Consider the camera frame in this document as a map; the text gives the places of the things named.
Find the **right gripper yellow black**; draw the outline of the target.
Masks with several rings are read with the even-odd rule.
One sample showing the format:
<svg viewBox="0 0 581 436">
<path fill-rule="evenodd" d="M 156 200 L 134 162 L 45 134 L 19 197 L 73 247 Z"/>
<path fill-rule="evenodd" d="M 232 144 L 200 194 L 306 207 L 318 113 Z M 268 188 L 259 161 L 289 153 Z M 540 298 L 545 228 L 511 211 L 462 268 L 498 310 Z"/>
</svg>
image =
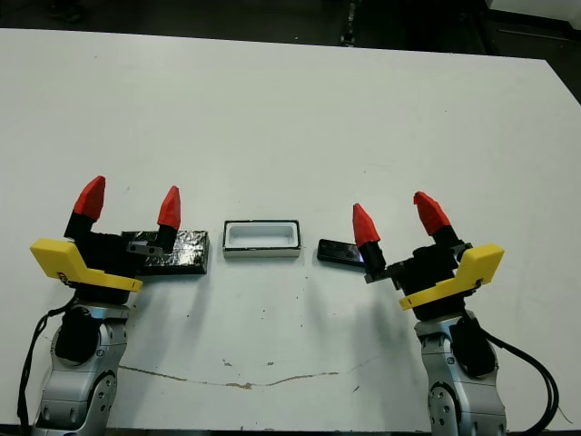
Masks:
<svg viewBox="0 0 581 436">
<path fill-rule="evenodd" d="M 374 222 L 359 203 L 353 205 L 353 232 L 367 271 L 365 281 L 392 281 L 403 292 L 401 309 L 412 310 L 420 321 L 462 312 L 464 299 L 492 281 L 505 250 L 494 243 L 474 247 L 459 240 L 440 204 L 426 193 L 416 192 L 413 203 L 435 243 L 390 265 Z"/>
</svg>

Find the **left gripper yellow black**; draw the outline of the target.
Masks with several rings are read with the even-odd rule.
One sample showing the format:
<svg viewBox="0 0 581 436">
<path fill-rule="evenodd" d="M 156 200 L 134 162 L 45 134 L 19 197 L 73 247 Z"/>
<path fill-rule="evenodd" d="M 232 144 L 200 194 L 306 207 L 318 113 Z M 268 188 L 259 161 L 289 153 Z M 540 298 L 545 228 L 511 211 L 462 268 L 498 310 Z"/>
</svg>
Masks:
<svg viewBox="0 0 581 436">
<path fill-rule="evenodd" d="M 162 202 L 154 239 L 133 242 L 91 232 L 103 209 L 105 183 L 98 175 L 79 194 L 64 231 L 65 238 L 75 240 L 41 238 L 30 250 L 44 274 L 72 288 L 76 299 L 124 305 L 143 287 L 137 275 L 146 260 L 172 251 L 181 226 L 181 197 L 173 185 Z"/>
</svg>

